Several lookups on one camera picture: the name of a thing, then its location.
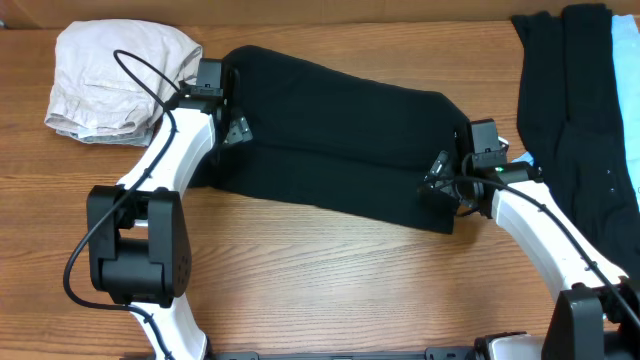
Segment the black t-shirt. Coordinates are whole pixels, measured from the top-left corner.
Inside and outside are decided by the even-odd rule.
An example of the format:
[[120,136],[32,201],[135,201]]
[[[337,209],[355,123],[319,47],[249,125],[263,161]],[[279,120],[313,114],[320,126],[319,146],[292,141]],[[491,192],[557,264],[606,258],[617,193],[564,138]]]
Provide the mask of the black t-shirt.
[[449,234],[457,202],[420,186],[468,119],[446,96],[357,78],[257,46],[224,59],[252,137],[193,184]]

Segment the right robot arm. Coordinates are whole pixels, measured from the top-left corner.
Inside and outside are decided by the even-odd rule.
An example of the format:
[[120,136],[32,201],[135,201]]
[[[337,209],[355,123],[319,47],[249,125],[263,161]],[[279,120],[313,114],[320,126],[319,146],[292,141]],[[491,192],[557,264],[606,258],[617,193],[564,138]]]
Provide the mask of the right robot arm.
[[491,119],[454,134],[420,190],[492,219],[527,255],[555,302],[545,335],[505,332],[471,346],[429,348],[428,359],[638,359],[639,285],[601,255],[563,214],[539,170],[508,162]]

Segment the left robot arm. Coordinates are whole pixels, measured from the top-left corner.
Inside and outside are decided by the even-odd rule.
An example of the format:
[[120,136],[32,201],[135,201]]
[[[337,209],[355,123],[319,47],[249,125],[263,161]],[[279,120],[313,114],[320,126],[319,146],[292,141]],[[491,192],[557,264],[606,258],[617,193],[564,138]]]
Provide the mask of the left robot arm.
[[213,356],[186,296],[192,254],[182,198],[203,159],[252,138],[232,106],[238,80],[222,61],[203,58],[194,84],[175,85],[159,103],[162,125],[139,162],[116,185],[89,193],[88,231],[63,273],[67,296],[90,307],[70,284],[75,260],[88,250],[92,285],[111,299],[106,309],[132,314],[156,359]]

